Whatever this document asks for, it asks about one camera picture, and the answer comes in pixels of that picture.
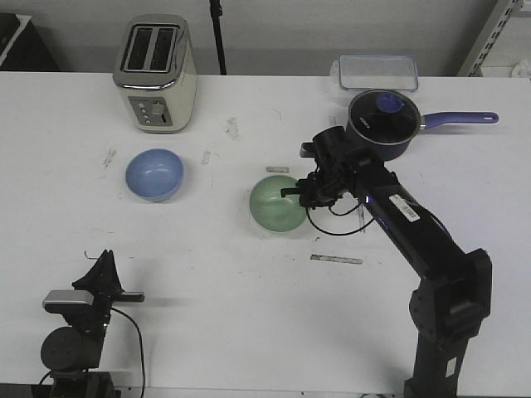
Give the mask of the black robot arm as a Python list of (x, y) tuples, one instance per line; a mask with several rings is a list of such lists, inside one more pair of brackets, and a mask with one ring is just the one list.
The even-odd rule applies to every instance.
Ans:
[(345, 192), (357, 198), (420, 278), (409, 311), (418, 330), (405, 397), (455, 397), (471, 338), (490, 315), (492, 263), (485, 250), (465, 253), (447, 229), (401, 185), (374, 151), (358, 146), (341, 126), (302, 143), (315, 171), (282, 196), (309, 210), (332, 206)]
[(115, 303), (142, 303), (144, 293), (125, 291), (119, 281), (114, 253), (103, 250), (72, 289), (50, 291), (42, 300), (48, 313), (60, 314), (64, 327), (52, 331), (41, 345), (41, 362), (53, 380), (49, 397), (121, 397), (107, 371), (98, 371), (111, 313), (128, 319), (139, 338), (142, 382), (146, 382), (144, 345), (139, 325)]

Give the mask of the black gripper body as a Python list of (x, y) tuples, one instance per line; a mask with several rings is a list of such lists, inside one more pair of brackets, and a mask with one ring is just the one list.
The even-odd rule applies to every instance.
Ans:
[(344, 154), (350, 141), (344, 128), (328, 128), (315, 135), (310, 143), (316, 147), (316, 169), (296, 186), (304, 195), (331, 199), (332, 205), (347, 191)]
[(145, 299), (143, 292), (125, 291), (91, 297), (91, 303), (68, 303), (62, 314), (68, 325), (89, 336), (105, 335), (114, 303), (142, 303)]

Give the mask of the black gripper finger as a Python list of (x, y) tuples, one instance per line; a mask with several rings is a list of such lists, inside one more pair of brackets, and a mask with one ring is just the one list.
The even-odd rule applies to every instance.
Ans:
[(304, 191), (301, 190), (299, 187), (284, 187), (280, 190), (280, 194), (282, 197), (287, 197), (287, 196), (292, 196), (292, 195), (303, 196)]
[(311, 197), (308, 195), (300, 195), (299, 204), (305, 208), (316, 208), (316, 207), (331, 207), (331, 199), (322, 199), (318, 197)]
[(123, 293), (124, 290), (119, 280), (116, 269), (114, 252), (107, 250), (104, 260), (105, 285), (108, 293)]
[(106, 271), (108, 255), (109, 251), (103, 250), (90, 270), (83, 277), (71, 284), (74, 290), (86, 290), (91, 293), (102, 293), (105, 291), (108, 282)]

